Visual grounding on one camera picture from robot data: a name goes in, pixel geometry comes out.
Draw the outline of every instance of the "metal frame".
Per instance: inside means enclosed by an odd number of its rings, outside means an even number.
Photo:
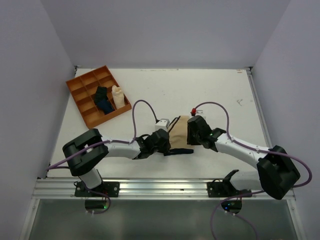
[[[268,147],[271,147],[271,139],[268,133],[264,115],[258,99],[257,91],[254,85],[251,69],[245,68],[248,80],[253,93],[254,102],[262,126],[265,142]],[[78,178],[47,178],[38,179],[34,188],[29,209],[25,218],[25,222],[21,231],[19,240],[28,240],[34,220],[37,214],[39,202],[41,199],[77,199],[83,200],[83,197],[75,197],[74,182]],[[155,179],[155,178],[104,178],[103,181],[120,182],[119,197],[113,200],[223,200],[224,198],[208,197],[207,182],[214,179],[197,178],[197,179]],[[306,234],[303,229],[302,222],[296,208],[296,200],[294,192],[291,190],[283,198],[287,201],[289,212],[292,218],[293,226],[295,228],[299,240],[305,240]],[[272,197],[266,193],[254,195],[246,198],[246,201],[254,200],[273,200]]]

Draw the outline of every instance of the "white tabletop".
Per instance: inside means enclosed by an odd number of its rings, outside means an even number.
[[[80,76],[92,69],[78,69]],[[158,119],[172,120],[188,115],[197,104],[214,101],[226,107],[230,114],[230,132],[247,142],[266,146],[253,93],[245,70],[227,69],[110,69],[131,105],[139,99],[148,101]],[[222,109],[205,105],[206,120],[211,128],[226,129]],[[154,117],[144,103],[135,111],[137,135],[151,134]],[[96,127],[114,139],[131,139],[131,111],[125,112]],[[62,147],[86,132],[86,127],[70,96],[51,164],[64,159]],[[122,157],[104,158],[96,168],[104,178],[222,178],[234,169],[253,170],[248,164],[223,153],[196,146],[193,154],[163,156],[153,154],[147,159],[131,160]],[[50,170],[48,177],[71,177],[67,169]]]

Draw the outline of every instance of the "black mounting bracket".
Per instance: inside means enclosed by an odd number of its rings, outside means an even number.
[[[231,177],[239,170],[233,170],[224,179],[215,179],[206,183],[209,198],[227,198],[240,194],[249,194],[251,190],[236,190],[230,183]]]
[[[118,181],[103,181],[102,184],[92,190],[107,194],[110,198],[117,198],[119,196],[120,183]],[[76,182],[74,196],[84,198],[101,197],[101,195],[87,191],[82,181]]]

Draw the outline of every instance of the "wooden compartment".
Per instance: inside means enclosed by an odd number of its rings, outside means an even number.
[[[116,105],[112,96],[112,86],[119,87],[117,81],[112,76],[107,66],[99,67],[93,71],[87,72],[81,76],[66,82],[73,100],[81,113],[85,125],[92,129],[124,112],[129,111],[132,107],[126,95],[124,95],[125,106],[116,109]],[[104,114],[94,102],[97,87],[107,88],[108,101],[115,109],[113,112]]]

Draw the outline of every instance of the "wooden box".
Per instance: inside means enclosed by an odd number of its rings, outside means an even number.
[[[130,102],[126,98],[126,95],[124,95],[125,106],[116,109],[116,105],[112,96],[112,86],[116,85],[119,87],[119,85],[107,66],[102,66],[93,71],[87,72],[86,74],[71,79],[67,81],[66,84],[77,108],[79,109],[85,125],[89,129],[92,129],[99,124],[123,114],[132,108]],[[107,87],[106,95],[108,97],[108,102],[110,102],[114,108],[113,112],[106,115],[94,103],[95,93],[98,86]]]

